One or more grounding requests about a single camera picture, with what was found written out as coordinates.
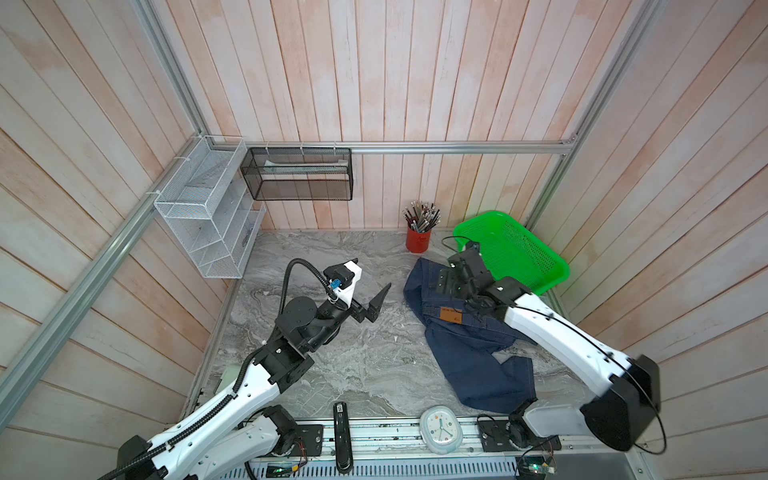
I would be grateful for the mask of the dark blue denim trousers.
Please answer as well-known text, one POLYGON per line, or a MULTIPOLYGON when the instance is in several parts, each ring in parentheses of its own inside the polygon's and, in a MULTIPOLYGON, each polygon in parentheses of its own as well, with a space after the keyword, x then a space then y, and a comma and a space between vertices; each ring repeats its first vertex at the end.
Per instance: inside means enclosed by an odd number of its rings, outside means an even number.
POLYGON ((518 341, 523 333, 492 315, 481 315, 462 299, 442 293, 439 277, 445 269, 420 258, 403 288, 408 307, 425 327, 425 338, 442 373, 459 401, 470 408, 510 414, 537 399, 533 362, 511 356, 494 357, 518 341))

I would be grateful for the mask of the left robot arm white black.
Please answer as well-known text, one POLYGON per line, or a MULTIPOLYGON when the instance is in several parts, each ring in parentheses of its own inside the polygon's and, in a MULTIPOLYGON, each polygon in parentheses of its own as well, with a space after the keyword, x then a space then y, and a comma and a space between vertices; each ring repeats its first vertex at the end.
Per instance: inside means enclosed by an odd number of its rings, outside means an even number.
POLYGON ((274 329, 245 358, 235 379, 167 430, 127 441, 106 478, 217 479, 255 457, 293 449, 297 424, 275 399, 313 366, 311 353, 332 341, 348 318, 375 322, 390 288, 384 286, 366 305, 355 300, 362 277, 357 259, 319 271, 295 258, 286 269, 274 329), (307 296, 287 297, 290 271, 297 265, 320 282, 326 294, 322 304, 307 296))

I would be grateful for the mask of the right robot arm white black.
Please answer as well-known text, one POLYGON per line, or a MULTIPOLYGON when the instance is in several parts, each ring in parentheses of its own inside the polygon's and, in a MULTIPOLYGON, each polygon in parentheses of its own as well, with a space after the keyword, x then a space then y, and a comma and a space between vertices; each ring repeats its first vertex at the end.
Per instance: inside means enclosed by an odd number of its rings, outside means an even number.
POLYGON ((588 402, 540 406, 529 401, 517 408, 512 417, 522 439, 590 434, 627 452, 660 419, 660 373, 652 359, 631 358, 596 340, 516 279, 494 279, 477 248, 450 256, 438 286, 535 342, 591 391, 588 402))

